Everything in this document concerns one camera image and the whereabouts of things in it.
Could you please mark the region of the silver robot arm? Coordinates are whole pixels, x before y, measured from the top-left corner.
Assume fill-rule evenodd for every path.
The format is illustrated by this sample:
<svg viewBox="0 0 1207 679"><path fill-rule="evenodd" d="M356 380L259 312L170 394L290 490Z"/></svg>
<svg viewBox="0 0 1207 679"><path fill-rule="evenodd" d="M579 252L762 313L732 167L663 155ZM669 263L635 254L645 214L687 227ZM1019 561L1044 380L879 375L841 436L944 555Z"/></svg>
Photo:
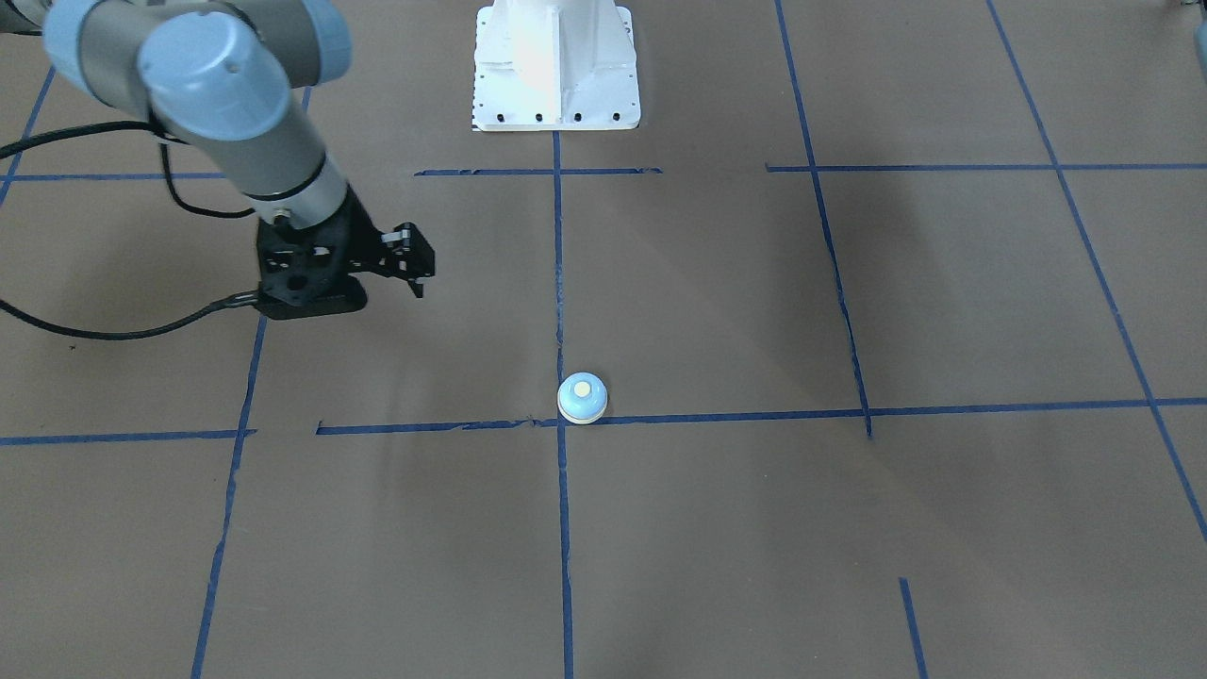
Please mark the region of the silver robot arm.
<svg viewBox="0 0 1207 679"><path fill-rule="evenodd" d="M37 36L78 90L223 172L256 215L263 295L307 306L357 293L360 273L422 295L435 248L414 224L379 232L295 95L349 72L336 4L5 1L2 31Z"/></svg>

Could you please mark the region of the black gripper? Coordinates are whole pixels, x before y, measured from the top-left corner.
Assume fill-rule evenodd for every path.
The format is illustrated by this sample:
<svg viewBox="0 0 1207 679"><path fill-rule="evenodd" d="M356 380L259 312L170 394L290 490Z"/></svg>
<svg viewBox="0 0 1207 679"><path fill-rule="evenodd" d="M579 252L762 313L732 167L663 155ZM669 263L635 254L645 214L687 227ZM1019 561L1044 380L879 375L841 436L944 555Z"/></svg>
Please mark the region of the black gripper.
<svg viewBox="0 0 1207 679"><path fill-rule="evenodd" d="M333 219L348 273L404 280L413 295L425 297L426 280L437 273L437 254L416 224L406 221L392 232L380 232L351 189Z"/></svg>

